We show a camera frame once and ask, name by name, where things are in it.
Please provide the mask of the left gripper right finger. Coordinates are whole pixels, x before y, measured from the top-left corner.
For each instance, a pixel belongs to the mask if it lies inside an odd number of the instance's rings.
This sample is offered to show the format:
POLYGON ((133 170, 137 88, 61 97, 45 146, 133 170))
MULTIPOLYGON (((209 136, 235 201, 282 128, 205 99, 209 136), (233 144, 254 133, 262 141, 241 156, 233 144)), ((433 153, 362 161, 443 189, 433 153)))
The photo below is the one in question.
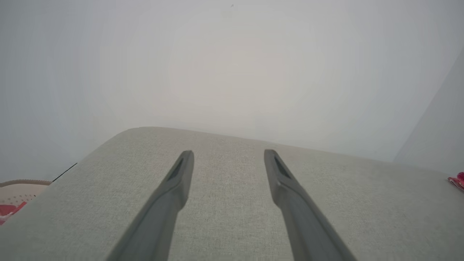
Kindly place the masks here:
POLYGON ((275 150, 264 152, 272 200, 280 208, 295 261, 355 261, 339 234, 275 150))

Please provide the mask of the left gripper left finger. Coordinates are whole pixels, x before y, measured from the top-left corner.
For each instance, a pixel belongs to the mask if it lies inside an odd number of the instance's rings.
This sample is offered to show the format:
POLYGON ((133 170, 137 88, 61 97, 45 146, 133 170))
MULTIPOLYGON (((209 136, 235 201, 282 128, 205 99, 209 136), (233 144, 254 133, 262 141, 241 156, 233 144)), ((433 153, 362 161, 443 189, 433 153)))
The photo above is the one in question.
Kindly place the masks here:
POLYGON ((173 166, 149 196, 108 261, 166 261, 178 213, 189 198, 194 153, 181 152, 173 166))

